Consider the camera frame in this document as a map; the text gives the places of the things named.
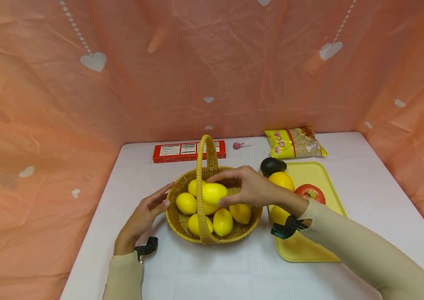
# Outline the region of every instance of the cardboard box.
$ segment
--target cardboard box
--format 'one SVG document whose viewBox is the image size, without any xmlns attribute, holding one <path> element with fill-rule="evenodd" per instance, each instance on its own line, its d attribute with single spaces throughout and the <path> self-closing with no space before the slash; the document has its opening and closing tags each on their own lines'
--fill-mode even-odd
<svg viewBox="0 0 424 300">
<path fill-rule="evenodd" d="M 225 141 L 214 141 L 217 157 L 226 158 Z M 197 160 L 197 151 L 200 142 L 183 142 L 156 145 L 153 152 L 154 163 L 170 163 L 177 161 Z M 203 160 L 206 160 L 206 145 L 203 148 Z"/>
</svg>

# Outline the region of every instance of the white table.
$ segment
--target white table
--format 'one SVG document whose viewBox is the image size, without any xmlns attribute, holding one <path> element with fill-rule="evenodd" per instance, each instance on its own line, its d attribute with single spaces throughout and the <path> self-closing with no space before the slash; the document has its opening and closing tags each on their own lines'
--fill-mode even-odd
<svg viewBox="0 0 424 300">
<path fill-rule="evenodd" d="M 326 167 L 348 217 L 382 235 L 424 268 L 424 220 L 362 135 L 327 133 L 317 138 L 329 156 L 304 160 Z M 249 146 L 234 150 L 234 142 Z M 139 201 L 195 168 L 195 161 L 154 164 L 157 144 L 135 143 L 121 149 L 61 300 L 100 300 L 114 239 Z M 270 149 L 265 137 L 227 139 L 226 146 L 227 158 L 219 164 L 250 165 L 256 170 Z M 341 263 L 282 260 L 266 209 L 262 219 L 246 239 L 212 247 L 180 239 L 165 217 L 159 217 L 149 233 L 159 238 L 159 248 L 144 259 L 143 300 L 381 299 Z"/>
</svg>

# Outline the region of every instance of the orange fabric backdrop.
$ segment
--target orange fabric backdrop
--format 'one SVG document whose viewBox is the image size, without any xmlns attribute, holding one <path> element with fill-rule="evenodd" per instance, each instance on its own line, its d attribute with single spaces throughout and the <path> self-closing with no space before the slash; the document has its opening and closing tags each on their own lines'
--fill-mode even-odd
<svg viewBox="0 0 424 300">
<path fill-rule="evenodd" d="M 124 143 L 301 125 L 424 216 L 424 4 L 0 0 L 0 299 L 58 299 Z"/>
</svg>

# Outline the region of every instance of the plastic tray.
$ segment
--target plastic tray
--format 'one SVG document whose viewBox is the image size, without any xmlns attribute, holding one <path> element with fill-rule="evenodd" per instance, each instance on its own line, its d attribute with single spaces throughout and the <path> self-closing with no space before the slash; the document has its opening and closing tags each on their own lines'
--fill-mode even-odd
<svg viewBox="0 0 424 300">
<path fill-rule="evenodd" d="M 325 195 L 326 206 L 347 216 L 322 164 L 313 161 L 287 163 L 285 172 L 293 179 L 295 188 L 306 183 L 317 186 Z M 288 262 L 340 262 L 329 250 L 307 239 L 298 231 L 286 240 L 275 237 L 275 245 L 278 254 Z"/>
</svg>

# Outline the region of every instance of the basket handle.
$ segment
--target basket handle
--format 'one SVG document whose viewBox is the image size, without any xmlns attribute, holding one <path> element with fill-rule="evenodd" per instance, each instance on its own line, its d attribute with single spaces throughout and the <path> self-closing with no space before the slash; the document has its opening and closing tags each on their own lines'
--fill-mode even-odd
<svg viewBox="0 0 424 300">
<path fill-rule="evenodd" d="M 209 135 L 204 135 L 200 141 L 197 151 L 197 214 L 198 214 L 198 228 L 200 231 L 200 241 L 203 244 L 215 244 L 216 238 L 208 230 L 208 225 L 205 215 L 205 208 L 203 207 L 203 194 L 202 194 L 202 159 L 203 147 L 207 145 L 207 167 L 218 167 L 217 151 L 213 139 Z"/>
</svg>

